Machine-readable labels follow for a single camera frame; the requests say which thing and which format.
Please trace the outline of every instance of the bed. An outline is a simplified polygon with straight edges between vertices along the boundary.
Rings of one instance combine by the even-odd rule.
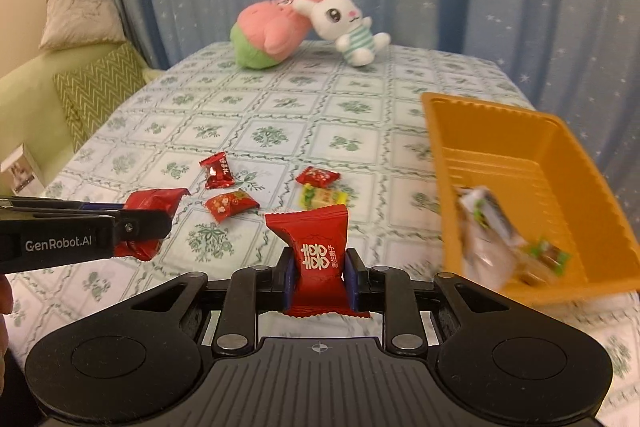
[[[191,55],[122,105],[74,156],[46,195],[123,201],[132,190],[187,187],[155,259],[112,259],[10,277],[7,324],[24,363],[44,335],[165,282],[203,271],[226,279],[244,266],[275,264],[283,242],[265,211],[300,210],[294,178],[306,165],[342,174],[350,194],[349,246],[367,266],[386,264],[429,280],[440,267],[440,214],[419,95],[439,91],[530,107],[492,62],[391,46],[364,68],[345,65],[331,44],[305,42],[266,71],[239,70],[228,42]],[[225,150],[238,183],[260,210],[216,227],[204,208],[225,190],[205,190],[198,162]],[[640,307],[624,294],[543,309],[600,341],[614,380],[600,411],[606,425],[640,425]],[[436,343],[424,313],[430,343]],[[321,315],[260,317],[260,335],[380,335],[382,320]]]

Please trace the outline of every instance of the pink plush toy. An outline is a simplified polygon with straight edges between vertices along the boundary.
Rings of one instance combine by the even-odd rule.
[[[293,1],[262,1],[242,10],[231,28],[239,66],[263,70],[281,63],[296,50],[309,33],[311,21],[291,7]]]

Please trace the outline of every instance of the orange plastic tray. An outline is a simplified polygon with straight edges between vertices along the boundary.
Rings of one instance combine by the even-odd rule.
[[[640,248],[625,215],[566,124],[551,114],[425,93],[436,169],[444,269],[462,273],[455,185],[485,185],[528,241],[571,254],[555,284],[501,291],[526,305],[640,289]]]

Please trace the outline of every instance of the green chevron pillow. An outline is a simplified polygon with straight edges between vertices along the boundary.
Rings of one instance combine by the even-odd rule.
[[[78,151],[137,90],[145,86],[142,68],[129,42],[77,70],[53,77],[74,151]]]

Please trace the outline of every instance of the beige pillow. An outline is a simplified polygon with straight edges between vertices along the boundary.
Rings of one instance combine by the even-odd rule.
[[[113,0],[47,0],[47,23],[40,49],[61,50],[125,40]]]

